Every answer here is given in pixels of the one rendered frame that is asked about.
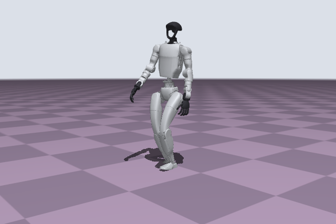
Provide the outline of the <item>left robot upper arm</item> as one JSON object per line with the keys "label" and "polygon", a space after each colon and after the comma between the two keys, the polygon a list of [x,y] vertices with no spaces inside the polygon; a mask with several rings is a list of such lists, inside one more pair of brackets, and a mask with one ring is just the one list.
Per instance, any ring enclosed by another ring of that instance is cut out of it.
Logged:
{"label": "left robot upper arm", "polygon": [[183,71],[183,76],[187,78],[187,71],[188,69],[192,70],[192,51],[189,47],[185,46],[180,46],[180,53],[183,55],[183,60],[184,60],[184,65],[185,65],[185,70]]}

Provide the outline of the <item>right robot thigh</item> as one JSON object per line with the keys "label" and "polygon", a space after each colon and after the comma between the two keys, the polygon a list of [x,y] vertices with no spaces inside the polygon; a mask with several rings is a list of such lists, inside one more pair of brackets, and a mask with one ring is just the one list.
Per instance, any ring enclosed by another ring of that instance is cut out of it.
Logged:
{"label": "right robot thigh", "polygon": [[159,138],[159,129],[162,119],[162,106],[161,103],[163,103],[165,100],[161,98],[161,92],[156,92],[152,94],[151,96],[151,102],[150,102],[150,117],[151,117],[151,124],[154,134],[156,134]]}

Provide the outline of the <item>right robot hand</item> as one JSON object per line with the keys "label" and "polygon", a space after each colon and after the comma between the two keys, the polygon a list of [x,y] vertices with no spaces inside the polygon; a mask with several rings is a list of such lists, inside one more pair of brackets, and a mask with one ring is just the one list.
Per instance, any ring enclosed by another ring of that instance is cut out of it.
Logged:
{"label": "right robot hand", "polygon": [[133,88],[133,90],[131,91],[131,94],[130,94],[130,100],[131,100],[131,102],[133,102],[133,100],[134,100],[133,96],[135,95],[136,91],[140,89],[140,85],[141,84],[142,84],[142,82],[138,81],[137,84],[134,85],[134,88]]}

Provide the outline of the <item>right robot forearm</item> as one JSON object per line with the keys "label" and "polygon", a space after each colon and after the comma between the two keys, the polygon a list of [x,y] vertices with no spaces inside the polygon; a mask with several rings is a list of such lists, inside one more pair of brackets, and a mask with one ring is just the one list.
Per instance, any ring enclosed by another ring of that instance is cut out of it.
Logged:
{"label": "right robot forearm", "polygon": [[[146,80],[147,80],[147,78],[150,76],[150,73],[149,73],[149,71],[147,71],[146,70],[146,68],[145,68],[145,70],[143,71],[143,74],[142,74],[142,76],[139,78],[139,80],[138,81],[141,81],[142,82],[142,84],[140,85],[140,88],[142,88],[142,86],[143,86],[143,84],[146,82]],[[137,82],[138,82],[137,81]],[[136,82],[136,84],[137,84],[137,82]]]}

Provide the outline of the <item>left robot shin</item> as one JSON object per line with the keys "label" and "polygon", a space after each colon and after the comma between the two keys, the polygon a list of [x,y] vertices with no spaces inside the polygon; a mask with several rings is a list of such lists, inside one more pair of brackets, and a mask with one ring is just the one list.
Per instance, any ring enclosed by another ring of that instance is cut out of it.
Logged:
{"label": "left robot shin", "polygon": [[164,132],[164,138],[162,135],[159,135],[159,139],[160,139],[163,152],[165,153],[168,162],[170,161],[172,164],[175,164],[174,155],[173,155],[173,148],[174,148],[173,138],[172,138],[171,133],[172,133],[171,130],[167,129]]}

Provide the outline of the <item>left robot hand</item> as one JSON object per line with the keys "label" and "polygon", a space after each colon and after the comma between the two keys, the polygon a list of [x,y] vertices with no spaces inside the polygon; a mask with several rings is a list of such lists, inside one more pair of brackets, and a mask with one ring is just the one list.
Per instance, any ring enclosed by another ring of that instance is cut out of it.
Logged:
{"label": "left robot hand", "polygon": [[[190,98],[188,99],[188,98],[186,98],[185,97],[186,96],[186,93],[184,92],[184,94],[183,94],[183,101],[182,101],[182,103],[177,107],[177,110],[181,107],[181,110],[180,110],[180,112],[178,113],[178,114],[181,114],[181,112],[182,112],[182,114],[180,115],[180,116],[184,116],[184,115],[188,115],[188,112],[189,112],[189,108],[190,108],[190,104],[189,104],[189,100],[190,100]],[[185,111],[185,112],[184,112]]]}

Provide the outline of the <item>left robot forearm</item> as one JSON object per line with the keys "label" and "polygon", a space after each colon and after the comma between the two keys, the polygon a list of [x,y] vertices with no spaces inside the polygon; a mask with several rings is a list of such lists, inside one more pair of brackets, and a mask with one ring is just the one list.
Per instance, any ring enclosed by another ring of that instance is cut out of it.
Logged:
{"label": "left robot forearm", "polygon": [[193,72],[191,69],[188,69],[187,71],[187,78],[184,79],[184,92],[186,93],[186,98],[190,98],[191,97],[191,91],[192,91],[192,82],[193,82]]}

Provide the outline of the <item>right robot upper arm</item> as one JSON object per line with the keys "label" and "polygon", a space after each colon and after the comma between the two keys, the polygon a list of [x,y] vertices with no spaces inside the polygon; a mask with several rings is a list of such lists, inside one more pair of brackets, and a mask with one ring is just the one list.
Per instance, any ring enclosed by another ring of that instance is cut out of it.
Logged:
{"label": "right robot upper arm", "polygon": [[153,53],[150,59],[150,64],[147,65],[146,70],[150,73],[153,73],[155,71],[155,65],[159,59],[159,48],[160,45],[155,45],[153,47]]}

